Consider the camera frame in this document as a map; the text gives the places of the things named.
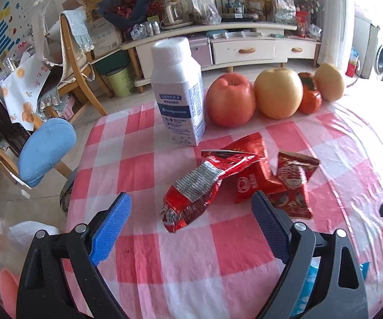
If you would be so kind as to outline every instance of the red apple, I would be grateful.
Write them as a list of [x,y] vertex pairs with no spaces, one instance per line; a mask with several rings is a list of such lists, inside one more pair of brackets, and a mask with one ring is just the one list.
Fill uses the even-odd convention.
[[254,115],[256,102],[252,84],[243,75],[226,73],[210,86],[205,99],[206,113],[218,126],[244,125]]

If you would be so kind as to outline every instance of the water bottle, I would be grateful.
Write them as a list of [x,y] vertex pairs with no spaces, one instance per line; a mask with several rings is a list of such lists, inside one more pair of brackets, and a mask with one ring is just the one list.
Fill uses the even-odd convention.
[[235,7],[233,6],[232,0],[226,0],[225,1],[225,8],[227,13],[234,13]]
[[242,14],[243,6],[239,0],[235,0],[235,14]]

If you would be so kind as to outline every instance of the blue chair cushion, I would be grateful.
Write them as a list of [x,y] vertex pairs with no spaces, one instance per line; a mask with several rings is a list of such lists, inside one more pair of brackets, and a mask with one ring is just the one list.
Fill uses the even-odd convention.
[[49,119],[31,135],[20,153],[20,178],[35,187],[75,143],[75,130],[69,122]]

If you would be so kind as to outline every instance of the snack package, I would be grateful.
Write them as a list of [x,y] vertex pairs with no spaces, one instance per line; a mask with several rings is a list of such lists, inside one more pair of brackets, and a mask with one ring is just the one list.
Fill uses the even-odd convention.
[[223,179],[258,162],[258,155],[231,150],[203,150],[202,164],[174,182],[163,198],[162,222],[174,233],[197,217],[214,199]]
[[261,190],[275,208],[282,208],[292,218],[311,219],[307,181],[318,168],[318,159],[300,153],[279,151],[277,175],[273,175],[267,149],[260,133],[253,133],[224,149],[255,153],[260,161],[237,174],[235,203]]
[[290,217],[311,219],[313,213],[308,207],[307,182],[320,162],[317,158],[299,153],[279,151],[277,177],[286,190],[266,194],[275,208],[281,208]]
[[271,172],[267,149],[259,132],[236,140],[224,149],[254,153],[261,158],[258,163],[252,164],[237,175],[235,203],[250,199],[257,190],[262,190],[265,195],[286,191],[286,186]]

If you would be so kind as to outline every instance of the green bin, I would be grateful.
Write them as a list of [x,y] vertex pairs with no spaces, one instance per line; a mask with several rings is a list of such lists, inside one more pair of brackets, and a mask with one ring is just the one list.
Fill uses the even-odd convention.
[[117,97],[127,97],[134,89],[134,80],[130,75],[130,67],[118,68],[104,76]]

